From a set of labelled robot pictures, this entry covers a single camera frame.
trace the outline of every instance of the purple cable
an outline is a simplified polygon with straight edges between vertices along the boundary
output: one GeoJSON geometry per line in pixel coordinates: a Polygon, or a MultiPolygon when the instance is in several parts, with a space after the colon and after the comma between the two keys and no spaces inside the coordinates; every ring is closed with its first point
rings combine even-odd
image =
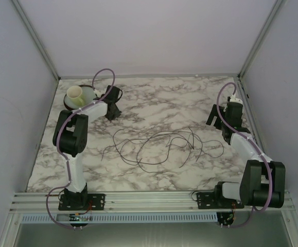
{"type": "Polygon", "coordinates": [[[220,105],[220,104],[219,104],[219,103],[220,103],[220,97],[221,97],[221,94],[222,94],[223,90],[224,90],[227,86],[229,86],[229,85],[233,85],[233,86],[235,87],[235,89],[234,89],[234,91],[233,91],[233,93],[232,93],[233,95],[235,95],[235,93],[236,93],[236,91],[237,91],[236,84],[235,84],[234,82],[228,82],[226,85],[224,85],[224,86],[221,88],[219,94],[217,95],[217,103],[216,103],[217,113],[218,113],[219,117],[221,118],[222,122],[223,122],[229,129],[231,129],[233,132],[235,132],[235,133],[237,133],[238,135],[240,135],[242,138],[246,139],[246,140],[253,146],[253,148],[255,149],[255,151],[257,152],[257,154],[261,157],[262,161],[264,162],[264,164],[265,164],[265,166],[266,166],[266,169],[267,169],[267,171],[268,171],[268,180],[269,180],[269,192],[268,192],[268,198],[267,198],[267,201],[266,201],[264,207],[263,207],[262,209],[259,210],[259,209],[257,209],[255,206],[253,206],[252,211],[251,211],[251,214],[250,214],[250,216],[249,216],[249,218],[247,219],[246,222],[244,222],[244,223],[242,223],[242,224],[240,224],[240,225],[230,226],[230,228],[238,228],[238,227],[245,226],[245,225],[247,225],[247,224],[250,222],[250,220],[251,220],[251,216],[252,216],[254,210],[257,211],[257,212],[259,212],[259,213],[262,213],[262,212],[264,212],[264,211],[268,208],[268,206],[269,206],[269,204],[270,204],[270,201],[271,201],[271,197],[272,197],[272,176],[271,176],[271,171],[270,171],[269,164],[268,164],[266,158],[264,158],[264,156],[263,156],[261,150],[258,148],[257,144],[256,144],[254,141],[252,141],[251,139],[247,139],[247,136],[245,136],[245,135],[242,134],[241,132],[237,131],[237,130],[234,129],[232,126],[230,126],[230,125],[224,120],[224,118],[222,117],[222,114],[221,114],[220,109],[219,109],[219,105],[220,105]]]}
{"type": "Polygon", "coordinates": [[[60,186],[60,187],[56,187],[56,188],[53,188],[48,194],[47,194],[47,197],[46,197],[46,209],[47,209],[47,212],[48,212],[48,215],[50,217],[50,219],[57,225],[63,227],[63,228],[66,228],[66,229],[71,229],[71,230],[75,230],[75,229],[83,229],[83,227],[72,227],[72,226],[68,226],[68,225],[64,225],[58,221],[56,221],[53,216],[51,215],[50,213],[50,210],[49,210],[49,206],[48,206],[48,199],[51,195],[51,193],[54,191],[54,190],[57,190],[57,189],[65,189],[67,186],[70,185],[71,181],[72,181],[72,178],[71,178],[71,171],[70,171],[70,164],[68,162],[68,157],[61,152],[60,150],[60,139],[61,139],[61,135],[62,135],[62,132],[66,126],[66,124],[71,120],[71,118],[73,116],[75,116],[76,114],[96,105],[97,103],[101,102],[102,100],[105,99],[105,97],[107,97],[107,95],[110,93],[110,91],[112,90],[112,87],[114,85],[114,81],[116,79],[116,76],[113,72],[112,69],[109,69],[109,68],[104,68],[104,69],[101,69],[99,72],[97,72],[95,75],[94,75],[94,78],[93,78],[93,81],[92,81],[92,88],[94,89],[94,80],[96,79],[97,75],[99,73],[101,73],[102,71],[105,71],[105,70],[108,70],[110,71],[112,74],[113,74],[113,81],[112,81],[112,84],[111,84],[111,87],[109,88],[109,90],[103,95],[103,97],[101,97],[100,99],[96,100],[96,101],[92,101],[91,103],[89,103],[88,105],[85,105],[84,107],[82,108],[79,108],[77,110],[75,110],[74,112],[72,112],[72,114],[65,120],[65,122],[62,124],[62,127],[57,135],[57,140],[56,140],[56,148],[57,148],[57,151],[60,155],[62,155],[65,159],[66,159],[66,168],[67,168],[67,176],[68,176],[68,183],[64,186],[60,186]]]}

